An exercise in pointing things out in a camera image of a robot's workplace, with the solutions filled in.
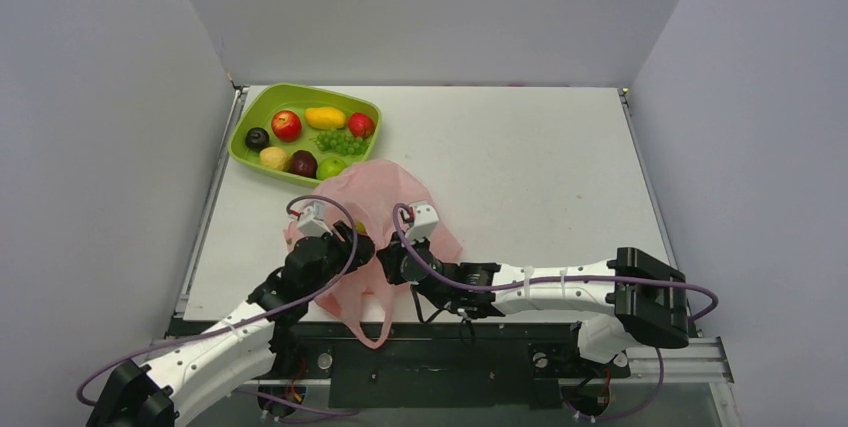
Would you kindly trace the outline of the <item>small red fake fruit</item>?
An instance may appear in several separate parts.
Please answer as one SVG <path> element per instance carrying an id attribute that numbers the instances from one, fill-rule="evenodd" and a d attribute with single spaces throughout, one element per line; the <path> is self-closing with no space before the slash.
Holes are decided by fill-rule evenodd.
<path id="1" fill-rule="evenodd" d="M 347 128 L 353 137 L 366 140 L 375 133 L 376 123 L 365 113 L 355 112 L 349 117 Z"/>

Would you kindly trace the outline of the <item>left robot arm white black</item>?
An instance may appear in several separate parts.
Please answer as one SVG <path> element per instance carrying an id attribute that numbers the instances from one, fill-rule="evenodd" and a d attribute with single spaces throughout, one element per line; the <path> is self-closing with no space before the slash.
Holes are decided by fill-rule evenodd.
<path id="1" fill-rule="evenodd" d="M 312 298 L 373 259 L 375 244 L 342 221 L 297 240 L 230 314 L 200 335 L 169 343 L 146 363 L 121 361 L 87 420 L 89 426 L 185 426 L 244 382 L 291 374 L 298 349 L 284 337 Z"/>

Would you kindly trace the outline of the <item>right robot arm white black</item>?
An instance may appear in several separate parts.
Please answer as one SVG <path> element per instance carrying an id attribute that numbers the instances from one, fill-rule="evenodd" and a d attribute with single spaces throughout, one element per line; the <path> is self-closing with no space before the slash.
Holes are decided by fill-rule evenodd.
<path id="1" fill-rule="evenodd" d="M 588 374 L 640 345 L 681 349 L 689 344 L 685 276 L 633 247 L 609 260 L 562 268 L 495 262 L 449 263 L 428 241 L 405 248 L 398 239 L 376 253 L 386 280 L 409 285 L 436 309 L 472 321 L 530 311 L 577 312 L 576 338 L 564 347 L 566 365 Z"/>

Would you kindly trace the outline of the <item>green fake lime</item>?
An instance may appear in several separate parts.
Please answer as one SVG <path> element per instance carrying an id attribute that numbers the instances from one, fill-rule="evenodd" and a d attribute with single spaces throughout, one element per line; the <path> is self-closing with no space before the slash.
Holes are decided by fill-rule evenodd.
<path id="1" fill-rule="evenodd" d="M 348 164 L 343 159 L 338 157 L 328 157 L 318 164 L 315 178 L 319 181 L 323 181 L 335 177 L 342 173 L 347 167 Z"/>

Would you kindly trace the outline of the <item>pink plastic bag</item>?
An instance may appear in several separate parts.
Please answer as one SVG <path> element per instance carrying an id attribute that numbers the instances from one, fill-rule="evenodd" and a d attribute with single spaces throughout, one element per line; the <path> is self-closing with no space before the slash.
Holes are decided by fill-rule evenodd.
<path id="1" fill-rule="evenodd" d="M 353 164 L 339 175 L 322 181 L 313 193 L 342 204 L 378 250 L 386 247 L 395 233 L 391 218 L 394 205 L 418 201 L 435 204 L 429 190 L 412 174 L 392 161 L 380 159 Z M 379 260 L 373 259 L 346 274 L 317 296 L 314 303 L 345 324 L 365 347 L 376 350 L 389 337 L 396 295 L 408 290 L 406 284 L 389 284 Z M 368 338 L 361 328 L 368 295 L 383 311 L 380 335 L 375 340 Z"/>

